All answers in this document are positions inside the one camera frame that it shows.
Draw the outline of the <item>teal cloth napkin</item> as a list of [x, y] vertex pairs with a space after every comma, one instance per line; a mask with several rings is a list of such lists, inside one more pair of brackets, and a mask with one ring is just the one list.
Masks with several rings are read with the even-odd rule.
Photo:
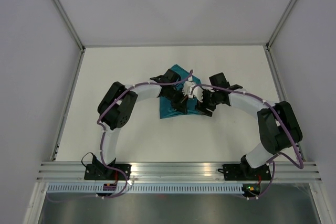
[[[178, 82], [182, 79], [186, 78], [188, 76], [188, 72], [180, 67], [178, 64], [173, 65], [171, 68], [167, 70], [167, 72], [162, 75], [158, 76], [159, 80], [162, 80], [164, 83], [171, 83], [171, 82]], [[183, 84], [179, 83], [174, 86], [163, 86], [163, 87], [176, 87], [178, 90], [183, 89]], [[172, 118], [180, 115], [201, 115], [199, 112], [195, 110], [195, 106], [197, 103], [197, 100], [195, 98], [188, 99], [187, 101], [187, 114], [183, 114], [171, 107], [171, 103], [168, 99], [165, 97], [160, 98], [160, 105], [159, 105], [159, 112], [160, 112], [160, 119], [167, 119]]]

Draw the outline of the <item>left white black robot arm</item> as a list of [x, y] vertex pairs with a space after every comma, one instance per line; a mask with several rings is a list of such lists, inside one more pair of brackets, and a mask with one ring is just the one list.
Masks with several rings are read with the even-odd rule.
[[114, 176], [116, 167], [116, 145], [121, 128], [128, 123], [134, 106], [151, 98], [164, 99], [159, 108], [160, 118], [168, 113], [188, 114], [188, 95], [183, 92], [184, 85], [193, 80], [192, 71], [185, 76], [169, 68], [165, 74], [152, 77], [146, 82], [130, 86], [114, 82], [99, 103], [97, 124], [102, 127], [99, 153], [91, 154], [92, 161], [86, 165], [87, 173], [97, 173], [104, 180]]

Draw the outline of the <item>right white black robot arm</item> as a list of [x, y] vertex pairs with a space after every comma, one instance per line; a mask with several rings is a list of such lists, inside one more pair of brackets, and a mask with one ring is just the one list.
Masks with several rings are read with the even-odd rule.
[[223, 73], [211, 76], [209, 80], [210, 84], [196, 84], [189, 90], [188, 96], [197, 98], [197, 110], [211, 116], [217, 105], [225, 104], [244, 111], [258, 122], [260, 142], [240, 159], [239, 172], [243, 178], [254, 178], [260, 168], [283, 155], [283, 150], [290, 147], [296, 158], [288, 155], [285, 158], [299, 169], [304, 167], [297, 147], [303, 134], [289, 102], [270, 102], [240, 85], [230, 85]]

